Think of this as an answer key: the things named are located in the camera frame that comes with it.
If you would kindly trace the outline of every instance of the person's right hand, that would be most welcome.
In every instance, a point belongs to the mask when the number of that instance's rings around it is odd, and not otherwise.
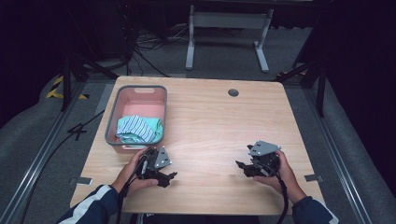
[[[131,176],[132,172],[137,166],[139,159],[142,157],[143,153],[145,153],[147,149],[141,149],[136,154],[134,154],[128,164],[124,165],[122,170],[120,171],[117,179],[111,184],[113,188],[120,193],[125,183],[128,181],[129,177]],[[157,186],[158,180],[156,179],[136,179],[132,182],[131,186],[128,189],[128,195],[132,193],[151,186]]]
[[[279,157],[280,160],[279,174],[286,187],[288,188],[288,197],[293,204],[296,204],[302,198],[306,197],[306,194],[298,185],[296,176],[294,175],[294,172],[291,169],[288,160],[286,159],[285,153],[281,150],[278,150],[276,152],[276,155]],[[253,179],[257,182],[274,188],[276,192],[282,194],[282,188],[280,187],[279,181],[276,176],[267,177],[256,175],[253,177]]]

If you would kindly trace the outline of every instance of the folded cloth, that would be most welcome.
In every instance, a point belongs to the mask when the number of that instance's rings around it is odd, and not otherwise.
[[[156,142],[163,136],[163,125],[157,118],[124,116],[118,121],[116,136],[122,143]]]

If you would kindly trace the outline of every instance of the wooden table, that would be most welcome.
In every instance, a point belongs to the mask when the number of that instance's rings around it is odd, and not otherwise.
[[[119,154],[105,141],[107,121],[124,85],[167,89],[165,146],[173,162],[162,173],[178,172],[167,188],[142,189],[124,201],[123,212],[166,214],[279,215],[283,198],[245,177],[235,161],[250,163],[247,145],[257,140],[282,146],[302,189],[323,200],[283,86],[276,82],[169,77],[119,77],[93,140],[71,206],[100,184],[111,184],[131,154]],[[232,97],[229,89],[239,95]]]

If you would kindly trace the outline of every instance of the cable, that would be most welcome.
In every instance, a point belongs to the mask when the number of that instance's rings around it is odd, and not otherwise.
[[[117,220],[116,223],[120,224],[120,218],[121,218],[121,211],[122,211],[122,205],[123,205],[123,199],[126,197],[126,195],[128,194],[128,190],[129,187],[131,186],[132,182],[134,182],[137,178],[135,177],[134,179],[132,179],[134,177],[134,175],[137,172],[137,169],[140,167],[140,165],[142,164],[142,162],[144,161],[144,158],[146,158],[147,155],[146,153],[143,154],[143,156],[139,159],[139,162],[137,163],[136,167],[134,168],[134,171],[132,172],[132,174],[129,176],[128,180],[125,182],[124,186],[122,187],[122,190],[119,193],[119,199],[118,199],[118,204],[119,204],[119,211],[117,213]]]
[[[163,73],[162,71],[158,70],[158,68],[156,68],[152,63],[150,63],[150,62],[143,56],[143,54],[142,54],[141,52],[139,52],[139,51],[136,50],[136,49],[133,49],[133,50],[134,50],[134,52],[136,52],[143,60],[145,60],[149,65],[151,65],[152,68],[154,68],[157,72],[159,72],[161,75],[163,75],[163,76],[165,76],[165,77],[170,77],[170,76],[166,75],[165,73]]]
[[[102,112],[100,112],[99,114],[97,114],[96,116],[94,116],[92,119],[90,119],[90,120],[87,121],[86,123],[80,124],[78,129],[79,129],[79,130],[82,130],[82,128],[83,128],[84,126],[86,126],[86,125],[89,124],[91,121],[93,121],[94,119],[96,119],[97,117],[99,117],[100,115],[102,115],[104,112],[105,112],[105,110],[103,110]],[[32,198],[33,198],[33,193],[35,192],[35,186],[37,185],[40,176],[43,174],[44,169],[46,168],[47,164],[49,163],[50,159],[51,159],[52,156],[55,154],[55,152],[59,149],[59,147],[61,147],[61,145],[62,145],[65,141],[67,141],[67,139],[69,139],[71,136],[73,136],[73,134],[75,134],[75,133],[76,133],[76,132],[72,132],[72,133],[70,133],[69,135],[67,135],[66,138],[65,138],[55,149],[53,149],[53,151],[49,154],[49,156],[47,157],[46,161],[44,162],[43,168],[42,168],[42,169],[39,171],[39,173],[38,173],[37,179],[35,180],[35,183],[34,183],[33,186],[32,186],[32,190],[31,190],[30,193],[29,193],[29,197],[28,197],[28,199],[27,199],[25,208],[23,209],[23,214],[22,214],[22,217],[21,217],[21,224],[23,223],[23,221],[24,221],[24,219],[25,219],[25,217],[26,217],[26,214],[27,214],[27,211],[28,211],[28,208],[29,208],[30,201],[32,200]]]
[[[137,63],[137,67],[140,69],[140,76],[143,76],[143,69],[142,69],[142,67],[140,67],[139,61],[136,59],[136,57],[133,57],[133,58],[134,58],[134,60],[135,60],[136,63]]]
[[[279,173],[276,173],[271,167],[269,167],[268,165],[266,165],[262,162],[257,162],[257,164],[269,169],[272,172],[272,174],[274,174],[276,176],[277,180],[279,181],[280,187],[282,188],[283,201],[284,201],[285,205],[283,206],[282,214],[280,215],[280,217],[276,223],[276,224],[281,224],[283,222],[283,219],[286,216],[286,213],[288,212],[288,209],[289,209],[288,188],[286,187],[285,182],[282,180]]]
[[[175,41],[169,41],[170,44],[173,44],[181,39],[183,40],[189,40],[186,38],[183,38],[182,36],[185,35],[187,33],[187,31],[189,30],[190,26],[186,26],[185,28],[183,28],[181,31],[179,31],[177,34],[175,34],[174,36],[168,37],[168,39],[176,39]]]
[[[140,44],[147,44],[149,42],[152,43],[151,46],[149,47],[143,47],[140,45]],[[163,46],[163,41],[160,38],[158,38],[156,35],[150,32],[145,32],[138,34],[138,37],[136,39],[136,45],[139,49],[142,50],[159,49],[160,47]]]
[[[107,70],[114,70],[116,68],[120,68],[123,67],[127,62],[120,62],[120,63],[116,63],[114,65],[110,65],[108,67],[104,67]],[[100,73],[100,71],[92,68],[92,67],[85,67],[83,66],[83,68],[87,71],[87,72],[92,72],[92,73]]]
[[[125,64],[126,67],[126,76],[130,77],[132,74],[131,68],[129,68],[129,62],[127,64]]]

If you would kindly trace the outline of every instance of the pink plastic bin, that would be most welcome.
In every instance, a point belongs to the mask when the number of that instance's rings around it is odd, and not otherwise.
[[[105,139],[119,153],[135,153],[136,149],[155,146],[163,140],[165,133],[167,91],[163,86],[123,86],[117,92],[108,120]],[[127,145],[116,136],[117,122],[124,116],[138,115],[159,118],[163,125],[163,136],[156,142]]]

